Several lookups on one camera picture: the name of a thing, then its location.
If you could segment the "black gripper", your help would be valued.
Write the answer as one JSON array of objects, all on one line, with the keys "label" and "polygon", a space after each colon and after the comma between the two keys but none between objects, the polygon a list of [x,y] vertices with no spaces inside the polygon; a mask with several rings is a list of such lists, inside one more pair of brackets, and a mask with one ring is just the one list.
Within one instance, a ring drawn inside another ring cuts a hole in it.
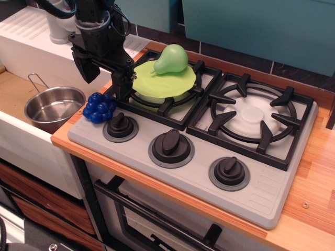
[{"label": "black gripper", "polygon": [[69,36],[74,62],[88,84],[97,78],[101,68],[111,72],[116,98],[125,100],[136,78],[134,61],[124,49],[131,24],[127,30],[124,28],[125,17],[120,12],[102,12],[98,17],[99,21],[90,22],[76,15],[80,34]]}]

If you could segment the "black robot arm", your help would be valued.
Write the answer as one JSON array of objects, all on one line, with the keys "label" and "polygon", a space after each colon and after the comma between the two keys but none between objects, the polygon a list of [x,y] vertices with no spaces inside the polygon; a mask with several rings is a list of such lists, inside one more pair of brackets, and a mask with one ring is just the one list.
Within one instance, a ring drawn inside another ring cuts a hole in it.
[{"label": "black robot arm", "polygon": [[69,35],[72,55],[82,78],[91,83],[101,69],[111,73],[118,100],[132,91],[134,60],[124,49],[127,32],[123,13],[114,1],[76,1],[75,25],[80,31]]}]

